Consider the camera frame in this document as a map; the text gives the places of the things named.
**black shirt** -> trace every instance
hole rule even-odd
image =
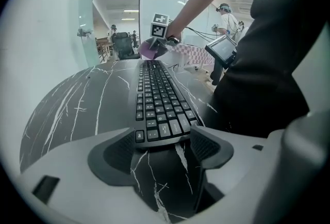
[[[233,133],[267,137],[308,112],[292,77],[325,18],[306,12],[307,0],[253,0],[254,21],[215,94]]]

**keyboard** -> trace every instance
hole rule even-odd
[[[144,61],[136,78],[136,147],[164,146],[188,139],[190,126],[200,123],[161,61]]]

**keyboard key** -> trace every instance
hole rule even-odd
[[[173,110],[173,106],[172,105],[165,105],[164,107],[165,107],[165,110],[166,111],[172,111]]]
[[[171,126],[173,136],[179,136],[182,134],[182,131],[180,129],[180,125],[179,125],[179,122],[177,121],[177,119],[170,120],[170,126]]]
[[[157,121],[158,121],[158,122],[165,122],[165,121],[166,121],[166,116],[165,116],[165,114],[157,115]]]
[[[146,131],[146,135],[148,138],[148,141],[158,140],[158,131],[152,130],[152,131]]]
[[[137,112],[136,113],[136,120],[137,121],[143,120],[143,112]]]
[[[186,118],[185,114],[179,114],[177,115],[177,118],[179,119],[179,122],[181,124],[182,130],[184,131],[185,134],[190,132],[190,124]]]
[[[144,131],[135,131],[135,142],[144,142]]]
[[[137,105],[136,111],[143,111],[143,105],[141,105],[141,104]]]
[[[199,126],[199,123],[198,123],[197,120],[191,120],[191,121],[190,121],[190,124],[191,124],[192,126]]]
[[[179,101],[185,101],[185,98],[184,96],[181,94],[180,90],[178,89],[178,87],[176,86],[176,84],[174,83],[173,79],[169,79],[169,83],[171,84],[176,96],[177,96],[177,99]]]
[[[164,108],[162,106],[157,106],[155,108],[157,114],[163,114],[164,113]]]
[[[161,105],[163,105],[163,102],[161,100],[155,101],[155,106],[161,106]]]
[[[190,107],[189,107],[189,105],[188,105],[187,102],[181,102],[181,106],[182,106],[182,108],[183,108],[184,110],[188,110],[188,109],[190,109]]]
[[[167,116],[168,119],[174,119],[176,117],[174,111],[166,112],[166,116]]]
[[[186,115],[189,120],[195,119],[195,115],[191,110],[186,111]]]
[[[175,108],[174,108],[174,111],[175,111],[176,113],[181,113],[181,112],[183,112],[182,107],[180,107],[180,106],[175,107]]]
[[[160,132],[160,138],[168,138],[171,136],[170,128],[167,123],[159,124],[159,132]]]
[[[146,104],[145,105],[145,110],[154,110],[154,105],[153,104]]]
[[[163,103],[164,104],[170,104],[171,101],[169,100],[169,98],[163,98]]]
[[[172,100],[172,105],[173,106],[180,106],[180,103],[178,100]]]
[[[156,114],[154,111],[148,111],[145,113],[146,119],[154,119],[156,117]]]
[[[157,127],[157,122],[155,119],[152,119],[152,120],[148,120],[146,122],[146,128],[147,129],[153,129],[154,127]]]

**office chair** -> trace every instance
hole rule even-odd
[[[131,38],[126,32],[116,33],[112,37],[114,49],[118,53],[119,60],[140,59],[140,54],[135,54],[131,44]]]

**marble table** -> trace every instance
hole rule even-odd
[[[21,172],[52,149],[67,142],[129,126],[127,105],[131,80],[138,78],[141,60],[104,63],[78,72],[54,87],[37,105],[24,131]],[[204,126],[219,128],[216,98],[187,71],[169,68]],[[136,150],[131,174],[136,194],[167,223],[192,217],[199,198],[200,164],[190,142]]]

